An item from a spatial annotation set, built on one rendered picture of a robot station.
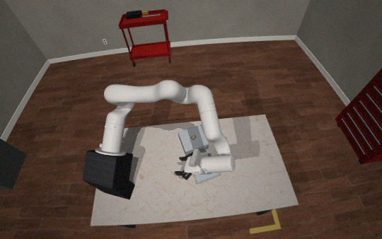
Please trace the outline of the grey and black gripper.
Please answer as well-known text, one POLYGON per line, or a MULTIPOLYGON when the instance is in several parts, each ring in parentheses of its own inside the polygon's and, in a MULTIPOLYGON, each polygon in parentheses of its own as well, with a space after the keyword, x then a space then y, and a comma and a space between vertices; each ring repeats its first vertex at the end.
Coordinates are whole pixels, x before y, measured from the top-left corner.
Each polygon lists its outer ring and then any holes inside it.
POLYGON ((185 178, 186 180, 191 176, 191 175, 200 175, 202 173, 204 173, 202 167, 201 167, 201 161, 200 161, 200 167, 198 166, 197 164, 197 167, 192 167, 190 165, 190 161, 191 161, 191 158, 192 158, 192 153, 189 153, 187 156, 184 156, 184 157, 179 157, 179 159, 181 161, 186 161, 186 164, 185 164, 185 169, 180 172, 180 171, 175 171, 175 174, 176 175, 182 175, 183 178, 185 178), (183 174, 184 173, 184 174, 183 174), (187 175, 187 176, 185 176, 187 175))

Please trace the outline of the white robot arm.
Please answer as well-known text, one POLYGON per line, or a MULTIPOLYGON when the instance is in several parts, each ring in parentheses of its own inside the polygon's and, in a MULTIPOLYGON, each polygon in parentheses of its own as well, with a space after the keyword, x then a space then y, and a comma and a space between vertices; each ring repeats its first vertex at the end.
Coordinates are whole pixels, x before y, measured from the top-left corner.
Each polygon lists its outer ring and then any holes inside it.
POLYGON ((231 155, 228 141, 221 132, 214 98, 208 87, 193 85, 185 88, 172 80, 161 81, 152 86, 113 84, 105 89, 104 97, 109 103, 115 104, 117 107, 114 112, 109 112, 107 115, 103 143, 95 152, 109 156, 126 155, 125 151, 121 151, 125 121, 135 103, 154 103, 167 99, 180 104, 197 103, 205 138, 212 142, 216 149, 217 156, 204 157, 201 156, 199 149, 194 149, 190 165, 197 167, 198 164, 200 167, 201 161, 201 167, 205 174, 233 172, 235 170, 235 158, 231 155))

